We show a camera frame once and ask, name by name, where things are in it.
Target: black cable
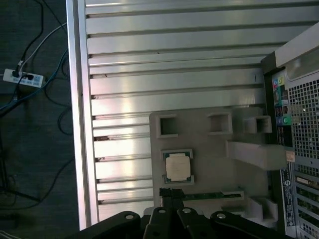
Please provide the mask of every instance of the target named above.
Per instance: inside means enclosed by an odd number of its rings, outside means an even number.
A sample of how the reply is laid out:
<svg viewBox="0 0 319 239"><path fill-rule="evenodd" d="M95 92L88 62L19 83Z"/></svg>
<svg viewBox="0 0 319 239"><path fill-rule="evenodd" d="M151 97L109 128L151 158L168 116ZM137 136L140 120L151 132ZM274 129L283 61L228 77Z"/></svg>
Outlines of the black cable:
<svg viewBox="0 0 319 239"><path fill-rule="evenodd" d="M69 132L64 131L64 129L62 129L61 123L62 123L62 120L65 117L65 115L71 110L72 110L72 108L70 106L65 108L65 110L59 115L59 118L58 118L58 121L57 121L58 128L59 128L60 132L62 134L68 135L68 136L73 135L73 133L72 132L69 133Z"/></svg>
<svg viewBox="0 0 319 239"><path fill-rule="evenodd" d="M59 171L57 172L57 174L55 175L54 179L53 179L53 182L51 184L51 187L49 188L49 190L46 192L46 194L40 199L39 202L33 204L33 205L30 205L30 206L27 206L27 207L21 207L21 208L0 208L0 210L24 210L24 209L29 209L29 208L33 208L33 207L36 207L38 206L40 203L42 203L48 196L49 194L51 193L51 191L53 190L54 188L54 185L57 181L57 179L59 178L60 174L62 173L62 171L66 168L66 166L68 166L71 162L74 161L74 158L72 158L71 160L67 161L60 169Z"/></svg>
<svg viewBox="0 0 319 239"><path fill-rule="evenodd" d="M64 58L64 60L62 62L62 66L61 66L61 71L62 71L62 74L66 78L70 78L70 67L69 67L69 58L68 57Z"/></svg>
<svg viewBox="0 0 319 239"><path fill-rule="evenodd" d="M16 91L19 89L20 82L21 82L22 79L23 79L24 77L26 77L26 76L27 76L27 75L22 75L22 76L20 77L18 83L16 84L16 86L15 86L15 88L14 88L13 94L12 94L11 99L10 99L10 101L8 102L8 104L10 104L10 103L13 101L14 96L15 96L15 93L16 93Z"/></svg>
<svg viewBox="0 0 319 239"><path fill-rule="evenodd" d="M47 8L50 10L50 12L52 13L52 15L54 16L54 18L58 21L58 23L60 24L62 30L65 32L65 34L67 35L67 31L64 29L62 23L60 22L60 20L58 19L58 17L55 15L54 11L52 10L52 8L50 8L50 6L46 3L45 0L42 0L43 3L47 6Z"/></svg>
<svg viewBox="0 0 319 239"><path fill-rule="evenodd" d="M43 10L43 5L42 3L40 3L37 0L33 0L34 2L38 3L41 7L41 31L40 33L27 45L27 47L25 48L23 55L21 57L21 61L25 60L25 56L26 56L26 52L28 51L28 49L30 48L30 46L42 35L43 30L44 30L44 10Z"/></svg>
<svg viewBox="0 0 319 239"><path fill-rule="evenodd" d="M61 77L55 77L52 81L50 81L44 88L44 95L46 96L46 98L51 101L52 103L58 105L58 106L63 106L63 107L70 107L70 105L67 105L67 104L64 104L64 103L60 103L54 99L52 99L50 96L49 96L49 93L48 93L48 89L49 89L49 86L53 83L53 81L57 80L57 79L62 79Z"/></svg>
<svg viewBox="0 0 319 239"><path fill-rule="evenodd" d="M39 1L37 0L33 0L34 2L36 2L37 4L40 5L41 7L41 31L40 33L32 40L30 41L30 43L27 45L27 47L25 48L22 56L21 56L21 59L20 59L20 62L23 62L25 60L25 56L26 56L26 53L27 51L29 50L30 46L43 34L43 31L44 31L44 8L43 8L43 5L42 3L40 3ZM19 64L16 66L15 68L15 71L13 71L13 76L17 77L18 74L19 74Z"/></svg>

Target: metal mesh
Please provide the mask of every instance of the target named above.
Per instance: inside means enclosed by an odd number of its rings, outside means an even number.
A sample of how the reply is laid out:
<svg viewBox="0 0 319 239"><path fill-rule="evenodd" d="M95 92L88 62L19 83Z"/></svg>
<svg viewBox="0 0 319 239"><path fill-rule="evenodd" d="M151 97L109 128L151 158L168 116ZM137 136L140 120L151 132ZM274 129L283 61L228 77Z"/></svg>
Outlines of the metal mesh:
<svg viewBox="0 0 319 239"><path fill-rule="evenodd" d="M319 178L319 169L317 168L312 168L312 167L296 164L295 170L298 172Z"/></svg>
<svg viewBox="0 0 319 239"><path fill-rule="evenodd" d="M311 226L305 224L305 223L301 223L301 229L304 230L306 233L310 234L311 236L313 236L314 238L319 239L319 232L316 231L315 229L313 229Z"/></svg>
<svg viewBox="0 0 319 239"><path fill-rule="evenodd" d="M289 89L295 153L319 159L319 80Z"/></svg>

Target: power cable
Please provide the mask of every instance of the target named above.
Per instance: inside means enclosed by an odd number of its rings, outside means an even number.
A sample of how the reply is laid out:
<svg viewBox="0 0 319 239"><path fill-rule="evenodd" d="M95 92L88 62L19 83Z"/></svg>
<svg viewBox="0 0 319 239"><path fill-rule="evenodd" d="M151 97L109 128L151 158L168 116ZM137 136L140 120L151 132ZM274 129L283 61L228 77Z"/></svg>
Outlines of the power cable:
<svg viewBox="0 0 319 239"><path fill-rule="evenodd" d="M53 182L49 188L49 190L44 194L44 196L40 199L39 202L33 204L33 205L30 205L30 206L27 206L27 207L21 207L21 208L0 208L0 210L24 210L24 209L29 209L29 208L33 208L33 207L36 207L38 206L40 203L42 203L51 193L51 191L53 190L54 188L54 185L57 181L57 179L59 178L60 174L62 173L62 171L71 163L74 161L74 158L72 158L71 160L67 161L60 169L59 171L56 173L54 179L53 179Z"/></svg>
<svg viewBox="0 0 319 239"><path fill-rule="evenodd" d="M25 64L32 58L32 56L40 49L40 47L43 45L43 43L49 38L49 36L51 36L53 33L55 33L57 30L59 30L60 28L63 28L63 26L65 26L66 23L62 24L61 26L55 28L54 30L52 30L49 34L47 34L47 36L40 42L40 44L37 46L37 48L33 51L33 53L24 61L24 63L21 65L19 72L23 71L23 68L25 66Z"/></svg>
<svg viewBox="0 0 319 239"><path fill-rule="evenodd" d="M31 94L29 94L29 95L27 95L27 96L25 96L25 97L23 97L23 98L17 100L17 101L15 102L15 104L19 104L19 103L21 104L22 102L26 101L26 100L29 99L30 97L33 97L33 96L36 95L38 92L40 92L42 89L44 89L44 88L46 87L46 85L50 83L51 80L54 79L54 77L55 77L56 74L58 73L58 70L60 69L61 63L62 63L62 61L63 61L65 55L67 54L67 51L68 51L68 50L66 49L66 50L64 51L64 53L62 54L61 59L60 59L60 61L59 61L59 63L58 63L57 68L56 68L55 71L52 73L52 75L49 77L49 79L47 80L47 82L46 82L41 88L37 89L37 90L34 91L33 93L31 93ZM10 104L6 104L5 106L2 106L2 107L0 108L0 111L3 110L3 109L5 109L5 108L7 108L8 106L10 106ZM7 113L2 113L2 114L0 114L0 118L3 117L3 116L5 116Z"/></svg>
<svg viewBox="0 0 319 239"><path fill-rule="evenodd" d="M68 136L73 135L73 133L72 133L72 132L66 132L66 131L62 128L62 125L61 125L61 124L62 124L63 118L64 118L64 117L66 116L66 114L67 114L68 112L70 112L71 110L72 110L71 107L65 108L65 110L59 115L59 118L58 118L58 121L57 121L58 128L59 128L60 132L61 132L62 134L68 135Z"/></svg>
<svg viewBox="0 0 319 239"><path fill-rule="evenodd" d="M42 0L43 1L43 3L47 6L47 8L50 10L50 12L52 13L52 15L54 16L54 18L57 20L57 22L60 24L60 26L62 27L62 23L60 22L60 20L59 20L59 18L56 16L56 14L54 13L54 11L52 10L52 8L50 8L50 6L48 5L48 3L45 1L45 0Z"/></svg>
<svg viewBox="0 0 319 239"><path fill-rule="evenodd" d="M33 0L33 1L38 3L40 5L40 7L41 7L41 31L32 41L30 41L30 43L25 48L25 50L24 50L24 52L23 52L23 54L21 56L21 59L20 59L19 63L17 64L16 68L15 68L15 74L16 74L15 76L18 76L19 66L24 62L26 53L29 50L30 46L43 34L43 30L44 30L44 10L43 10L43 5L42 5L42 3L40 3L37 0Z"/></svg>
<svg viewBox="0 0 319 239"><path fill-rule="evenodd" d="M44 95L46 96L46 98L51 102L51 103L54 103L58 106L63 106L63 107L70 107L70 105L67 105L67 104L64 104L64 103L60 103L54 99L51 98L51 96L49 95L48 93L48 90L49 90L49 86L52 85L52 83L55 81L55 80L58 80L58 79L61 79L63 80L63 78L61 77L55 77L52 81L50 81L44 88Z"/></svg>

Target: white label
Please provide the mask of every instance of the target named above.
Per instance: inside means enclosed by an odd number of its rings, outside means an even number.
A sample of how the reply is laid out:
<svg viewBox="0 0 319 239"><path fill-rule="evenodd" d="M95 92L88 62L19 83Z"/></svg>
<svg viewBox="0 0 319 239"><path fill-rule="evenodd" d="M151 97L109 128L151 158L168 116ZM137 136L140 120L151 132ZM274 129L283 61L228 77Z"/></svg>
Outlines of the white label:
<svg viewBox="0 0 319 239"><path fill-rule="evenodd" d="M286 159L287 159L287 162L292 162L294 163L295 162L295 152L293 151L286 151Z"/></svg>

